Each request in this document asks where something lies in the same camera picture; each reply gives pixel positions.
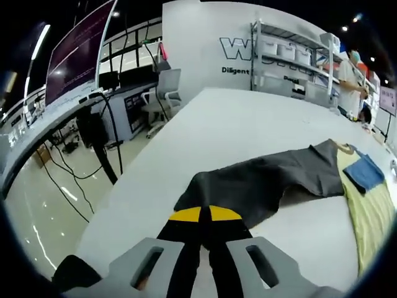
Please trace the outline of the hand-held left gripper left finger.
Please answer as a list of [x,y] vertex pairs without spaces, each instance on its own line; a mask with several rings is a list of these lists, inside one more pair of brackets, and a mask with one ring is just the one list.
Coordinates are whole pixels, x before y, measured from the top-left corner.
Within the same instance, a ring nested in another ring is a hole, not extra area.
[[109,273],[65,297],[190,297],[200,263],[200,208],[170,216],[156,238],[144,238],[109,264]]

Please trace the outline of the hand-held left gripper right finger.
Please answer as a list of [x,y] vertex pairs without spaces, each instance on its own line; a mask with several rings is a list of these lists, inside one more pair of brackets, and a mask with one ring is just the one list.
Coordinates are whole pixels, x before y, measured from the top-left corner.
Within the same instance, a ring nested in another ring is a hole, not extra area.
[[304,278],[298,263],[263,237],[253,237],[235,211],[208,208],[209,262],[219,297],[342,297]]

